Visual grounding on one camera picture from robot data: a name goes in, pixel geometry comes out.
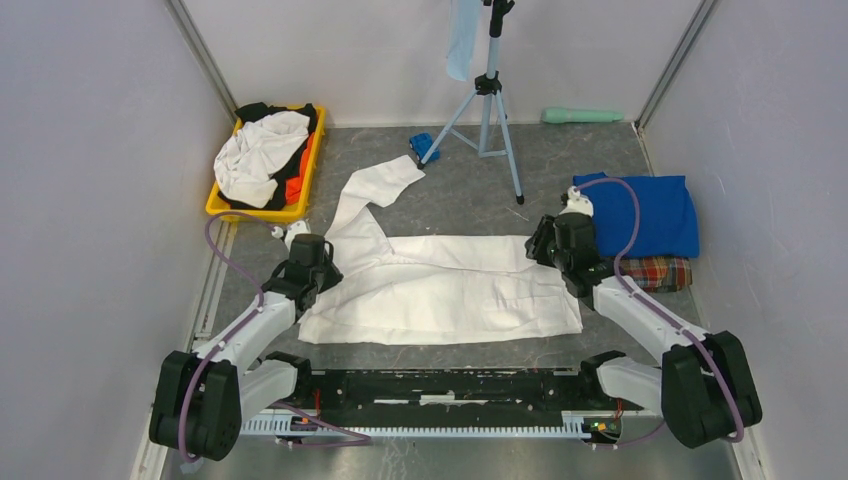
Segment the white long-sleeve shirt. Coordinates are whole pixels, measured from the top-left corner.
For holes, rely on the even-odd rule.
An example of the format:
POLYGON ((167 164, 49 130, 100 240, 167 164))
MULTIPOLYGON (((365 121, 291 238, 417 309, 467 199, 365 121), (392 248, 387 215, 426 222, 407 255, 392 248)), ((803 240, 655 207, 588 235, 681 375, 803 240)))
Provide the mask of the white long-sleeve shirt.
POLYGON ((560 274, 525 256, 523 235, 389 237, 369 207, 388 207, 424 176, 407 156, 360 169, 325 235, 342 281, 299 320, 311 344, 450 345, 583 330, 560 274))

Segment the blue printed t-shirt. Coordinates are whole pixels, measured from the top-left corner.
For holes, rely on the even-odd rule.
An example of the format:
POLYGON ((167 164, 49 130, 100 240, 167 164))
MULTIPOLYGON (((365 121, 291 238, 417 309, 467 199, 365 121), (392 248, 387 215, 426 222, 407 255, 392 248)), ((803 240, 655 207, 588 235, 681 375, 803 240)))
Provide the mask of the blue printed t-shirt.
MULTIPOLYGON (((626 256, 644 258, 700 255, 698 219, 684 176, 625 176, 639 202, 635 242, 626 256)), ((596 243, 605 257, 617 255, 629 242, 635 210, 628 190, 616 182, 582 190, 594 206, 596 243)))

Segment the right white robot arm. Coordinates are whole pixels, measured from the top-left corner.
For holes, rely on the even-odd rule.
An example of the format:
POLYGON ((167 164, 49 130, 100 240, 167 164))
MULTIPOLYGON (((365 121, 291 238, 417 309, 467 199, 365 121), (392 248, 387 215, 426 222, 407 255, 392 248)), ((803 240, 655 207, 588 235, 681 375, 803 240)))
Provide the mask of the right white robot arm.
POLYGON ((763 419, 741 340, 710 333, 647 295, 600 256, 593 219, 582 213, 545 215, 525 243, 528 259, 556 269, 569 294, 613 321, 655 360, 649 366, 620 351, 585 360, 580 400, 602 408, 621 399, 659 415, 682 445, 741 441, 763 419))

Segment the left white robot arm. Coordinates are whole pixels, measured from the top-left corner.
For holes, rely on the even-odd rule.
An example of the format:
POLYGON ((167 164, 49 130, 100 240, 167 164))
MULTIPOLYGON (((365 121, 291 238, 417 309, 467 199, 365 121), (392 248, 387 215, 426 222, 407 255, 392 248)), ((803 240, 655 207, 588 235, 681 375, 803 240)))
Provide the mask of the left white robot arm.
POLYGON ((242 424, 273 402, 306 405, 314 394, 313 379, 302 373, 307 361, 288 354, 260 355, 342 278, 328 240, 311 233, 294 235, 288 258, 240 316, 199 348, 165 357, 149 440, 176 450, 190 463, 221 460, 235 445, 242 424))

